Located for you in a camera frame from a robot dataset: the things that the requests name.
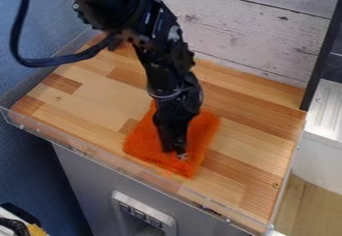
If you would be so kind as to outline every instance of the black cable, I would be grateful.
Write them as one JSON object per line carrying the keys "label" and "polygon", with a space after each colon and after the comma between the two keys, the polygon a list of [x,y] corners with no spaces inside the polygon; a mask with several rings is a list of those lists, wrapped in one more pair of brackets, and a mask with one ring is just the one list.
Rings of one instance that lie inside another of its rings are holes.
{"label": "black cable", "polygon": [[30,59],[23,58],[19,54],[19,41],[20,34],[23,28],[23,24],[27,15],[27,11],[29,8],[30,0],[21,0],[20,7],[18,10],[18,14],[14,21],[12,30],[11,30],[11,39],[10,39],[10,50],[14,58],[22,65],[28,67],[48,67],[48,66],[57,66],[61,64],[74,63],[85,59],[90,59],[96,56],[102,49],[108,46],[110,42],[111,36],[103,39],[98,44],[78,53],[72,55],[58,56],[58,57],[50,57],[50,58],[42,58],[42,59]]}
{"label": "black cable", "polygon": [[12,230],[16,236],[30,236],[26,225],[19,220],[0,217],[0,225]]}

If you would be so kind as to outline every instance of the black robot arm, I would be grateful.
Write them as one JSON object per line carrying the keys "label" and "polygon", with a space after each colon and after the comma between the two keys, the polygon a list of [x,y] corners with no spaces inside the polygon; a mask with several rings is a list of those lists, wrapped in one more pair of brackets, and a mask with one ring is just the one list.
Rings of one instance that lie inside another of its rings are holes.
{"label": "black robot arm", "polygon": [[183,40],[177,17],[161,0],[75,0],[73,8],[84,23],[108,34],[100,48],[111,38],[134,46],[146,71],[148,93],[156,101],[154,124],[163,150],[186,159],[188,124],[203,97],[191,72],[194,53]]}

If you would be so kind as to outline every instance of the table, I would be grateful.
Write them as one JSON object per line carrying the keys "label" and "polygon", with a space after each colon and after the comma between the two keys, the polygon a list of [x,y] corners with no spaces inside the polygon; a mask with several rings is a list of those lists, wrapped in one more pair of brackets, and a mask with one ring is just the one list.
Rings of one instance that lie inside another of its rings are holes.
{"label": "table", "polygon": [[193,179],[122,151],[151,103],[131,46],[59,67],[16,102],[10,118],[261,234],[272,222],[303,127],[305,112],[298,107],[304,90],[210,61],[197,61],[194,72],[204,88],[204,107],[221,117],[221,125]]}

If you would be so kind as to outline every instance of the cable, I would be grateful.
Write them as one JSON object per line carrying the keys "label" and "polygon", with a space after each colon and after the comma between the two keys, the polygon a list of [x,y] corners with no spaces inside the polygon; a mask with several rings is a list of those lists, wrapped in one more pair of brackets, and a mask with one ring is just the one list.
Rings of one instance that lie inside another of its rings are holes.
{"label": "cable", "polygon": [[90,59],[96,56],[102,49],[108,47],[108,44],[112,38],[111,35],[108,35],[105,39],[103,39],[98,44],[80,52],[72,55],[58,56],[58,57],[50,57],[50,58],[42,58],[42,59],[30,59],[23,58],[19,54],[19,41],[20,35],[23,28],[23,24],[27,15],[27,11],[29,8],[30,0],[21,0],[18,14],[14,21],[12,30],[11,30],[11,38],[10,38],[10,50],[13,57],[22,65],[27,67],[48,67],[48,66],[57,66],[61,64],[74,63],[85,59]]}

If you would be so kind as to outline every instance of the orange cloth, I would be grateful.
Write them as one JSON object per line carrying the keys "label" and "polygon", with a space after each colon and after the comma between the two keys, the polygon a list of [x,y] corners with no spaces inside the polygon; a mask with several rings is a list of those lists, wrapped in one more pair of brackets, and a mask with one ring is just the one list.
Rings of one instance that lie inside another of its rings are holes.
{"label": "orange cloth", "polygon": [[206,155],[210,141],[218,129],[220,119],[209,111],[203,111],[190,123],[188,129],[189,158],[177,159],[175,151],[164,153],[156,127],[152,122],[156,108],[152,105],[137,127],[128,135],[124,151],[138,159],[153,163],[168,171],[192,177]]}

